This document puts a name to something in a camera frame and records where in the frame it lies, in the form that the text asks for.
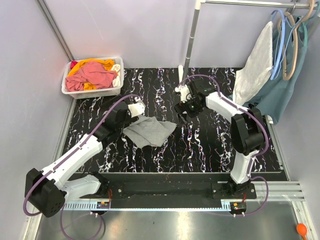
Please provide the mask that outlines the grey t shirt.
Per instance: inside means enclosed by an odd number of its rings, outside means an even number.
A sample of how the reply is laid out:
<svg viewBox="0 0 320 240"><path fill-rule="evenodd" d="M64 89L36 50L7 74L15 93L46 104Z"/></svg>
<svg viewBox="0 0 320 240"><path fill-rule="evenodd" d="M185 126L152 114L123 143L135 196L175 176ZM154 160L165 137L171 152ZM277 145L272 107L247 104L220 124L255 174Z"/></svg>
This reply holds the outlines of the grey t shirt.
<svg viewBox="0 0 320 240"><path fill-rule="evenodd" d="M175 131L176 123L158 121L155 117L139 115L138 120L123 129L123 133L137 148L161 147Z"/></svg>

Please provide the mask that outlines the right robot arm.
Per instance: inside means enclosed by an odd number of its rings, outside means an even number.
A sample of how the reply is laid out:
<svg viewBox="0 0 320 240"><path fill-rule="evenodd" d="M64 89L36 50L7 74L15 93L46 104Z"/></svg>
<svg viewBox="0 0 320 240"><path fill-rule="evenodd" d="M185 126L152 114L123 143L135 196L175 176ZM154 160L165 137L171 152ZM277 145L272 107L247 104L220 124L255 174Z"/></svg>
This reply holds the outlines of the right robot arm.
<svg viewBox="0 0 320 240"><path fill-rule="evenodd" d="M232 102L202 76L185 83L181 81L174 92L180 101L174 107L179 118L195 118L204 109L217 112L230 123L230 137L235 149L234 165L227 183L221 187L222 193L230 197L240 197L250 189L251 171L254 158L269 147L267 132L263 126L261 112L257 108L247 109Z"/></svg>

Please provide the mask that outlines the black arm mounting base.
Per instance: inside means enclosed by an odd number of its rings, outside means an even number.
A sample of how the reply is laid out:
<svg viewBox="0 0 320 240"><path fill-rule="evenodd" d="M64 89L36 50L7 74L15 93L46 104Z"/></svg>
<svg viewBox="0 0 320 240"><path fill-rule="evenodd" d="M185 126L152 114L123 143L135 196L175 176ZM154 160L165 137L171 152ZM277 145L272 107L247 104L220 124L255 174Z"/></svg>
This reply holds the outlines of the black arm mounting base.
<svg viewBox="0 0 320 240"><path fill-rule="evenodd" d="M217 209L222 200L255 200L253 183L230 194L228 173L103 173L113 210L173 211Z"/></svg>

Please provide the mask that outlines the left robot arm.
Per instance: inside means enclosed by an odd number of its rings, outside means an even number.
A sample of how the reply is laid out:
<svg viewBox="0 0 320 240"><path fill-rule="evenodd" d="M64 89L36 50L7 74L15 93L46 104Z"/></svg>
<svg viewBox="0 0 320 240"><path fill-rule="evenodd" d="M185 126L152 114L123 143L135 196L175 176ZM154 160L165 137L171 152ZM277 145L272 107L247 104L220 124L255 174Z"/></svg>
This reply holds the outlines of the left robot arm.
<svg viewBox="0 0 320 240"><path fill-rule="evenodd" d="M138 120L145 105L136 97L132 104L117 101L102 120L85 134L79 142L52 164L42 170L32 168L26 174L23 210L31 203L40 214L50 218L57 214L69 201L86 195L103 196L108 190L108 181L99 173L89 173L83 178L70 177L84 163L116 141L125 127Z"/></svg>

